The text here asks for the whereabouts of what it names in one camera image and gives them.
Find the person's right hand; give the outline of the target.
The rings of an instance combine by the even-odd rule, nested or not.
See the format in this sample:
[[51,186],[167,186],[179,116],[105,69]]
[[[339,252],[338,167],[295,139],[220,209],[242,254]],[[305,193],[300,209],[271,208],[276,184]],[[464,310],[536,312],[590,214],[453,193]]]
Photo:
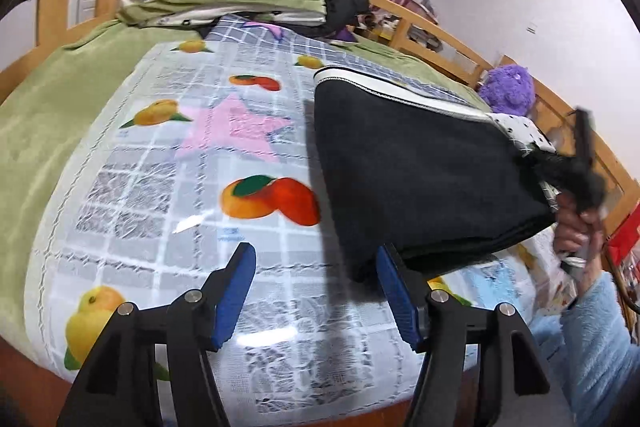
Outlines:
[[570,193],[556,196],[553,248],[561,257],[583,254],[585,268],[578,277],[582,285],[590,286],[602,272],[601,251],[604,243],[600,212],[597,209],[578,211]]

